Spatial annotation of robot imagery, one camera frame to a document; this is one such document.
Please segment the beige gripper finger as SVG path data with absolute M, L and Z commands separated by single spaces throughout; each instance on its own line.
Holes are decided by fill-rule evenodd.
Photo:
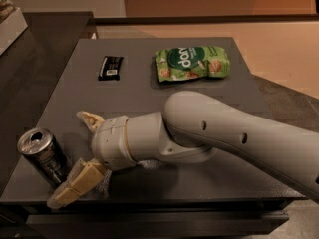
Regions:
M 101 116 L 85 111 L 76 112 L 76 116 L 91 133 L 94 133 L 105 121 Z
M 96 159 L 84 161 L 80 158 L 72 167 L 67 180 L 48 198 L 47 206 L 51 209 L 66 207 L 97 186 L 106 173 L 106 168 Z

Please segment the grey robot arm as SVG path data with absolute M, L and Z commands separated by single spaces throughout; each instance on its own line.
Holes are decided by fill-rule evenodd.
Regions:
M 109 171 L 150 159 L 196 163 L 217 150 L 256 166 L 307 198 L 319 200 L 319 133 L 242 112 L 207 95 L 182 91 L 160 112 L 102 119 L 78 118 L 92 133 L 93 159 L 78 160 L 47 200 L 65 207 L 97 186 Z

